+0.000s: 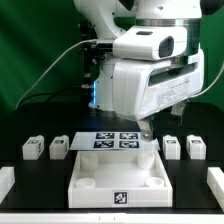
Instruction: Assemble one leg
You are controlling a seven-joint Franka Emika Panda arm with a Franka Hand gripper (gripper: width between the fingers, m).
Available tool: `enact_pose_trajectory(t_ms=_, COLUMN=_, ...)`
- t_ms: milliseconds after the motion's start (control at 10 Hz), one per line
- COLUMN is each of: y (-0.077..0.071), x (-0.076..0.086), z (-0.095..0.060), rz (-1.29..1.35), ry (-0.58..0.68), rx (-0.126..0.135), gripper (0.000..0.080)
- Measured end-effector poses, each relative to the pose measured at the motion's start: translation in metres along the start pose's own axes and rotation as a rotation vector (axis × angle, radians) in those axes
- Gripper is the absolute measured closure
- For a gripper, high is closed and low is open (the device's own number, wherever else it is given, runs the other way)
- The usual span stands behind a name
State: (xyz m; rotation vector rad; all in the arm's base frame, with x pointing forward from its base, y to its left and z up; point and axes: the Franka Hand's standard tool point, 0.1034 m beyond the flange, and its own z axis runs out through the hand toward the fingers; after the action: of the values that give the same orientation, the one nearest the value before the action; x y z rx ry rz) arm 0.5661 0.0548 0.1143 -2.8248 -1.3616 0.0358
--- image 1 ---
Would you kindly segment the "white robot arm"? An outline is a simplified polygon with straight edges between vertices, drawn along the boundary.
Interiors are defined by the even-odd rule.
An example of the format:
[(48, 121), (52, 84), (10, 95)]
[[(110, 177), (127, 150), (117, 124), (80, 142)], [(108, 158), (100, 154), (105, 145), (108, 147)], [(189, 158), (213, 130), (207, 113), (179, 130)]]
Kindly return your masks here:
[(168, 107), (180, 117), (185, 101), (202, 93), (200, 22), (224, 0), (74, 0), (96, 40), (99, 62), (90, 106), (138, 123), (153, 139), (151, 116)]

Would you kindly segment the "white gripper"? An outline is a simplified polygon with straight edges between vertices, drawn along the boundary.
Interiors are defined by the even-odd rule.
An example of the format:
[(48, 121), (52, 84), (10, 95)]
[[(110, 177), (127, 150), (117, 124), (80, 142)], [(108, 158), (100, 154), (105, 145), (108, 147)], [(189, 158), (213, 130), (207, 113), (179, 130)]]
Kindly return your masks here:
[(201, 91), (204, 82), (204, 53), (188, 57), (188, 65), (171, 68), (170, 59), (147, 62), (121, 59), (115, 64), (112, 104), (122, 118), (138, 121), (141, 138), (153, 140), (153, 125), (145, 118), (172, 106), (169, 120), (173, 127), (182, 124), (185, 100)]

